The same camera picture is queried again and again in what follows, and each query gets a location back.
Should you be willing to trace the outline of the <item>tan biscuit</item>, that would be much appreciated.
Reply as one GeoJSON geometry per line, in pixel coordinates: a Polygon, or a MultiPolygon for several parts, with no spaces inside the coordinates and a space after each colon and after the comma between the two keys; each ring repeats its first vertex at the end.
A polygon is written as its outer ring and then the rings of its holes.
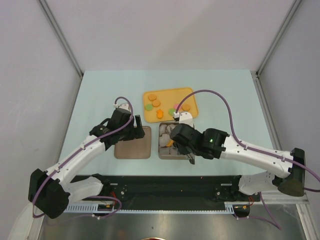
{"type": "Polygon", "coordinates": [[[173,145],[173,143],[174,143],[174,141],[171,140],[166,146],[167,146],[167,147],[171,147],[171,146],[173,145]]]}
{"type": "Polygon", "coordinates": [[[149,94],[147,96],[147,98],[148,98],[149,101],[153,102],[153,101],[155,101],[157,99],[157,96],[155,94],[151,93],[151,94],[149,94]]]}
{"type": "Polygon", "coordinates": [[[191,106],[189,105],[189,104],[182,104],[181,105],[181,109],[183,110],[183,111],[189,111],[190,109],[191,109],[191,106]]]}
{"type": "Polygon", "coordinates": [[[159,107],[161,105],[161,102],[158,99],[155,99],[152,101],[152,106],[153,107],[159,107]]]}

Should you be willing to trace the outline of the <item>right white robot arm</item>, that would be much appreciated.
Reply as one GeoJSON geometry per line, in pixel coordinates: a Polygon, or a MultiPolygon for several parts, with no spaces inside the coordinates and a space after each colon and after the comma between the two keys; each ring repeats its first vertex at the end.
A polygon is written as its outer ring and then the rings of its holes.
{"type": "Polygon", "coordinates": [[[292,151],[258,148],[236,141],[225,131],[208,128],[199,132],[183,123],[171,131],[170,139],[184,154],[209,160],[235,160],[263,169],[262,173],[241,175],[238,183],[230,188],[231,196],[237,201],[272,190],[292,197],[302,197],[305,193],[305,151],[300,148],[292,151]]]}

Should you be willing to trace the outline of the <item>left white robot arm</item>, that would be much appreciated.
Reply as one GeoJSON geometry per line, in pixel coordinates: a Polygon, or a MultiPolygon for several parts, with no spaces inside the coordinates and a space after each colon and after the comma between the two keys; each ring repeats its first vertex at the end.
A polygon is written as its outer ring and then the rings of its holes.
{"type": "Polygon", "coordinates": [[[145,136],[140,115],[117,108],[110,118],[94,126],[88,136],[65,159],[47,170],[36,169],[30,176],[28,200],[43,215],[59,217],[71,203],[86,198],[105,200],[111,193],[111,182],[96,173],[74,182],[75,176],[93,159],[118,142],[142,139],[145,136]]]}

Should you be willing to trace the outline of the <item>gold tin lid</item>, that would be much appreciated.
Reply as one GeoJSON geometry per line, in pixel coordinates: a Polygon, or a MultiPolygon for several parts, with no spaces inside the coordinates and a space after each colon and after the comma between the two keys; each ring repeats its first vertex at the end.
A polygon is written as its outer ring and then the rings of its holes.
{"type": "Polygon", "coordinates": [[[114,147],[114,157],[116,159],[148,159],[151,156],[152,129],[143,126],[144,137],[140,139],[120,141],[114,147]]]}

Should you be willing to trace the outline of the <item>gold cookie tin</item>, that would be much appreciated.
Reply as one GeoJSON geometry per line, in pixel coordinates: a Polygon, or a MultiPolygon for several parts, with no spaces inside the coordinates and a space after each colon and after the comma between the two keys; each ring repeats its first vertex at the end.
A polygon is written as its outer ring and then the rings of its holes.
{"type": "Polygon", "coordinates": [[[176,127],[176,122],[162,122],[158,128],[158,156],[162,160],[187,160],[188,153],[184,155],[180,152],[178,146],[173,143],[172,146],[167,147],[166,145],[171,141],[170,133],[176,127]]]}

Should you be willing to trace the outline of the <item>green cookie left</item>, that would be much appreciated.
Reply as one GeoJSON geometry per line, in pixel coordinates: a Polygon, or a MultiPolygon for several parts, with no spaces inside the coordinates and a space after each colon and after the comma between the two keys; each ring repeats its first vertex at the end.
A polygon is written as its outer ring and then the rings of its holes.
{"type": "Polygon", "coordinates": [[[151,111],[153,108],[154,108],[154,107],[153,107],[153,105],[152,105],[151,103],[146,104],[146,105],[144,106],[144,109],[145,109],[146,111],[151,111]]]}

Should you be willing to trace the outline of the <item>green cookie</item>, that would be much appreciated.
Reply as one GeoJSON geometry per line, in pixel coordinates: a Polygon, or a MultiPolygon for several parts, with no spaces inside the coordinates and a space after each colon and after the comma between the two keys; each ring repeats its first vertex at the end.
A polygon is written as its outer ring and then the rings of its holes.
{"type": "Polygon", "coordinates": [[[168,110],[168,114],[169,115],[171,115],[171,116],[173,116],[174,114],[175,114],[175,109],[174,108],[170,108],[169,110],[168,110]]]}
{"type": "Polygon", "coordinates": [[[145,109],[146,111],[151,111],[153,108],[154,108],[154,107],[153,107],[153,105],[152,105],[151,103],[146,104],[146,105],[144,106],[144,109],[145,109]]]}

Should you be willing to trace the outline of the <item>orange fish cookie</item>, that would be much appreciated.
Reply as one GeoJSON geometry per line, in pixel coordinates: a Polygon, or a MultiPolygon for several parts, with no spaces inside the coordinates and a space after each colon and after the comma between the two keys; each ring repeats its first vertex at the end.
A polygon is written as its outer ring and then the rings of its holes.
{"type": "Polygon", "coordinates": [[[162,109],[156,110],[156,117],[157,117],[158,119],[162,119],[163,116],[164,116],[164,112],[163,112],[162,109]]]}

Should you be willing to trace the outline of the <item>green cookie centre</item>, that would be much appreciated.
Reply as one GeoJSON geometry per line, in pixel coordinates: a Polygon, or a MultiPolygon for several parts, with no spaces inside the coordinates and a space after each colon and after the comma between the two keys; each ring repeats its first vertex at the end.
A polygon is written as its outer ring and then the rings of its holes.
{"type": "Polygon", "coordinates": [[[171,116],[173,116],[174,114],[175,114],[175,109],[174,108],[170,108],[169,110],[168,110],[168,114],[169,115],[171,115],[171,116]]]}

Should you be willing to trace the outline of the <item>yellow plastic tray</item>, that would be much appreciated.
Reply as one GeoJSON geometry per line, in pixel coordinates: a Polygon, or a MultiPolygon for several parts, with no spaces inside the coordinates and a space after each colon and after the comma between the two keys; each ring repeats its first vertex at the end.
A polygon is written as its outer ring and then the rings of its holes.
{"type": "MultiPolygon", "coordinates": [[[[174,116],[169,115],[168,113],[169,109],[171,108],[175,109],[174,105],[180,104],[180,102],[192,92],[193,90],[190,87],[171,88],[171,89],[162,89],[162,90],[144,92],[142,96],[142,104],[143,104],[145,121],[147,123],[159,123],[159,122],[172,121],[174,119],[174,116]],[[152,101],[148,100],[149,94],[155,94],[157,96],[157,100],[160,101],[160,106],[153,107],[151,111],[146,111],[145,105],[152,104],[152,101]],[[163,110],[162,119],[158,119],[156,116],[156,110],[158,109],[163,110]]],[[[197,101],[194,95],[189,97],[186,101],[184,101],[183,104],[190,105],[190,110],[185,112],[191,113],[192,117],[194,118],[198,116],[199,110],[198,110],[197,101]]],[[[179,105],[178,108],[179,108],[179,112],[183,112],[181,105],[179,105]]]]}

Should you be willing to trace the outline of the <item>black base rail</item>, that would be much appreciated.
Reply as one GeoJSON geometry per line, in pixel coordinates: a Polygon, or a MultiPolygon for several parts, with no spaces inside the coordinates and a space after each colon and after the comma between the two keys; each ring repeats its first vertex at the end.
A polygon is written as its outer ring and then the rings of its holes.
{"type": "Polygon", "coordinates": [[[226,202],[259,202],[257,193],[246,195],[233,176],[116,176],[99,175],[103,186],[99,197],[116,197],[122,210],[214,211],[226,202]]]}

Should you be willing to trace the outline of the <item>left aluminium frame post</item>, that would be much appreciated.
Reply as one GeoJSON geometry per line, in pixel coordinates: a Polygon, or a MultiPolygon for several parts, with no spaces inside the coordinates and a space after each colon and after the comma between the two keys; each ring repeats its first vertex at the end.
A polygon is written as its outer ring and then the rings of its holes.
{"type": "Polygon", "coordinates": [[[66,39],[60,24],[58,23],[53,11],[51,10],[48,2],[46,0],[36,0],[38,3],[41,11],[43,12],[45,18],[47,19],[54,35],[56,36],[58,42],[60,43],[63,51],[65,52],[68,60],[70,61],[73,69],[77,73],[77,75],[80,77],[80,79],[83,78],[84,73],[81,70],[81,67],[76,59],[76,56],[74,55],[74,52],[68,43],[68,40],[66,39]]]}

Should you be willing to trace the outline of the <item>aluminium frame post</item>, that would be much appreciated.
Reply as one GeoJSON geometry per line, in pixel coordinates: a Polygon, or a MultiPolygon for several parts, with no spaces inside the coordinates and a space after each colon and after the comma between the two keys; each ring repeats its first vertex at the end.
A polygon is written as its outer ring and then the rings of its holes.
{"type": "Polygon", "coordinates": [[[63,51],[65,52],[68,60],[70,61],[73,69],[77,73],[77,75],[80,77],[80,79],[83,78],[84,73],[81,70],[81,67],[76,59],[76,56],[74,55],[74,52],[68,43],[68,40],[66,39],[60,24],[58,23],[53,11],[51,10],[48,2],[46,0],[36,0],[38,3],[41,11],[43,12],[45,18],[47,19],[54,35],[56,36],[58,42],[60,43],[63,51]]]}
{"type": "Polygon", "coordinates": [[[288,12],[286,13],[279,29],[277,30],[269,48],[267,49],[264,57],[262,58],[261,63],[259,64],[257,70],[255,71],[255,74],[257,77],[259,77],[267,63],[269,62],[269,60],[271,59],[273,53],[275,52],[276,48],[278,47],[280,41],[282,40],[282,38],[284,37],[287,29],[289,28],[291,22],[293,21],[296,13],[298,12],[299,8],[301,7],[301,5],[304,3],[304,0],[294,0],[288,10],[288,12]]]}

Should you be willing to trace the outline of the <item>right aluminium frame post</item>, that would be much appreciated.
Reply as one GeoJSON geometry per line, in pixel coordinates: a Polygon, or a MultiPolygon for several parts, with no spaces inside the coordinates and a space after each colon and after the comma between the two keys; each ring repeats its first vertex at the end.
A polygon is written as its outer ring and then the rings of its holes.
{"type": "Polygon", "coordinates": [[[301,7],[301,5],[304,3],[304,0],[294,0],[288,10],[288,12],[286,13],[279,29],[277,30],[269,48],[267,49],[264,57],[262,58],[261,63],[259,64],[257,70],[255,71],[255,74],[257,77],[259,77],[267,63],[269,62],[269,60],[271,59],[273,53],[275,52],[276,48],[278,47],[280,41],[282,40],[282,38],[284,37],[287,29],[289,28],[291,22],[293,21],[296,13],[298,12],[299,8],[301,7]]]}

